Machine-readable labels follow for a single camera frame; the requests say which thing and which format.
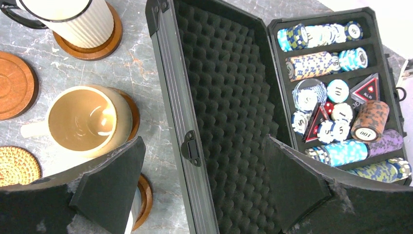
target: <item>mug handle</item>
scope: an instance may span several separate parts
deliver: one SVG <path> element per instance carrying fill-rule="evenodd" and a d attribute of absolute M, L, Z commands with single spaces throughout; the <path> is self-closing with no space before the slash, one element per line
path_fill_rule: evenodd
<path fill-rule="evenodd" d="M 20 134 L 24 138 L 44 136 L 49 133 L 49 126 L 46 121 L 38 123 L 29 123 L 22 125 Z"/>
<path fill-rule="evenodd" d="M 39 20 L 26 19 L 14 13 L 12 9 L 20 9 L 17 6 L 16 0 L 0 0 L 0 10 L 9 18 L 22 24 L 28 28 L 32 29 L 47 29 L 48 27 L 44 25 Z"/>

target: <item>wooden coaster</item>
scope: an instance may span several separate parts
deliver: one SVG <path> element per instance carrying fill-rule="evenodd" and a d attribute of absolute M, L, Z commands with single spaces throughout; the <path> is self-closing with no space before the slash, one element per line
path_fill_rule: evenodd
<path fill-rule="evenodd" d="M 141 174 L 139 177 L 138 188 L 141 191 L 142 205 L 141 212 L 138 214 L 138 219 L 133 226 L 132 231 L 138 229 L 148 218 L 153 205 L 153 191 L 148 178 Z"/>
<path fill-rule="evenodd" d="M 19 57 L 0 52 L 0 120 L 23 114 L 35 102 L 38 80 Z"/>
<path fill-rule="evenodd" d="M 13 147 L 0 147 L 0 187 L 30 184 L 41 178 L 38 161 L 28 151 Z"/>
<path fill-rule="evenodd" d="M 132 140 L 136 136 L 136 133 L 139 130 L 139 125 L 140 125 L 140 121 L 141 121 L 141 116 L 139 114 L 138 106 L 133 101 L 131 96 L 129 96 L 127 93 L 123 92 L 120 89 L 116 89 L 116 88 L 111 88 L 111 89 L 117 91 L 120 95 L 122 95 L 122 97 L 126 100 L 126 102 L 128 103 L 128 105 L 129 105 L 129 107 L 132 111 L 132 131 L 131 131 L 131 134 L 128 137 L 128 141 Z"/>
<path fill-rule="evenodd" d="M 120 20 L 116 10 L 109 3 L 106 4 L 113 15 L 114 28 L 111 36 L 105 43 L 95 48 L 80 48 L 53 32 L 58 45 L 71 56 L 81 60 L 93 61 L 103 59 L 111 55 L 118 48 L 120 41 L 122 40 L 123 27 L 122 21 Z"/>

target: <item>purple poker chip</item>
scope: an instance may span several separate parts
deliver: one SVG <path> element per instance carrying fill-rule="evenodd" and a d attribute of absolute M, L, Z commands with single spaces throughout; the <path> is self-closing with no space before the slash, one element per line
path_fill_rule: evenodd
<path fill-rule="evenodd" d="M 401 149 L 403 147 L 403 137 L 396 130 L 389 129 L 383 132 L 381 140 L 366 145 L 369 149 L 368 157 L 374 157 Z"/>

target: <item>white mug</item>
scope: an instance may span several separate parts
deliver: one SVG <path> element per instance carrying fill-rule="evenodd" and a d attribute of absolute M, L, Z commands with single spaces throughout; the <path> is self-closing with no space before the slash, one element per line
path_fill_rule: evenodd
<path fill-rule="evenodd" d="M 0 0 L 0 9 L 26 27 L 50 28 L 80 48 L 102 45 L 114 30 L 113 15 L 105 0 Z M 26 19 L 12 9 L 25 10 L 38 20 Z"/>
<path fill-rule="evenodd" d="M 46 119 L 23 125 L 24 138 L 50 136 L 66 155 L 97 157 L 124 144 L 132 131 L 132 112 L 115 90 L 80 85 L 60 93 Z"/>

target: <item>red triangle chip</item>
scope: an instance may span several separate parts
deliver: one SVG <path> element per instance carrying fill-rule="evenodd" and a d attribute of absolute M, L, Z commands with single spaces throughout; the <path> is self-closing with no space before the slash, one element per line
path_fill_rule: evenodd
<path fill-rule="evenodd" d="M 364 81 L 352 88 L 351 93 L 364 102 L 379 100 L 380 91 L 378 89 L 378 74 L 375 73 L 367 77 Z"/>
<path fill-rule="evenodd" d="M 328 113 L 325 110 L 324 106 L 321 105 L 321 103 L 317 103 L 311 115 L 311 118 L 308 121 L 308 126 L 305 129 L 305 133 L 302 137 L 302 141 L 307 143 L 307 142 L 318 139 L 317 129 L 319 125 L 325 120 L 330 120 L 330 118 L 328 117 Z"/>

